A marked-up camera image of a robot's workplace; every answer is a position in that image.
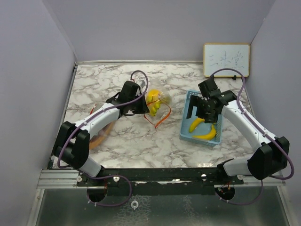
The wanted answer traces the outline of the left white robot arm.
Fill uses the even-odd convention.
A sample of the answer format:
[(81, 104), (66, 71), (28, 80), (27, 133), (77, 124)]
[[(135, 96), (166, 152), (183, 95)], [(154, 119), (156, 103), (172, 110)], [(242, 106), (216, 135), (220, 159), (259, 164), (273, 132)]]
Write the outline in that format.
[(120, 117), (133, 114), (147, 113), (145, 93), (142, 88), (144, 82), (135, 83), (126, 81), (113, 97), (106, 100), (100, 109), (86, 118), (76, 122), (64, 122), (58, 132), (52, 154), (58, 158), (57, 164), (64, 161), (70, 167), (88, 174), (88, 181), (98, 186), (103, 182), (103, 168), (89, 157), (90, 141), (99, 135), (99, 132)]

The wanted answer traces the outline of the yellow banana bunch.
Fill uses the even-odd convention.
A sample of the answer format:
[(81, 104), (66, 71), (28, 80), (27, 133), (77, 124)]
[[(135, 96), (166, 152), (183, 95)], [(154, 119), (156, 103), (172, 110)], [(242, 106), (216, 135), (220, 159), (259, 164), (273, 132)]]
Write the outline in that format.
[(146, 96), (146, 104), (149, 109), (149, 114), (155, 116), (161, 105), (161, 92), (157, 89), (152, 89)]

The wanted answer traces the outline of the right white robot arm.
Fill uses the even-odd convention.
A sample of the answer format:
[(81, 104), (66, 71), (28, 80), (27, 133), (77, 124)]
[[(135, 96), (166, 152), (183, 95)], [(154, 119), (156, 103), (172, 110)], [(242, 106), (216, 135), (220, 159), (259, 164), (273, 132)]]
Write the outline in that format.
[(250, 157), (219, 164), (216, 172), (219, 183), (227, 184), (237, 175), (263, 180), (287, 167), (290, 144), (285, 137), (277, 137), (265, 129), (231, 90), (221, 92), (213, 78), (199, 83), (198, 88), (201, 96), (190, 97), (186, 118), (191, 118), (196, 110), (195, 116), (204, 119), (205, 123), (215, 124), (222, 115), (232, 122), (253, 150)]

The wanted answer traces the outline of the single yellow banana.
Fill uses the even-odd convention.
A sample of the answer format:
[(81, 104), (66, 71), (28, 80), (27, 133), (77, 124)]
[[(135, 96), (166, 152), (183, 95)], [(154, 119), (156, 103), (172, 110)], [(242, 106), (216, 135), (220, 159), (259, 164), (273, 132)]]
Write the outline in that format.
[(211, 130), (208, 134), (205, 135), (193, 135), (193, 138), (197, 139), (203, 139), (203, 140), (212, 140), (216, 136), (216, 129), (215, 126), (212, 124), (211, 125)]
[(189, 127), (189, 133), (192, 133), (192, 132), (196, 129), (196, 127), (197, 127), (200, 123), (203, 123), (204, 121), (205, 121), (204, 119), (197, 117), (197, 118), (191, 123), (191, 125), (190, 125), (190, 127)]

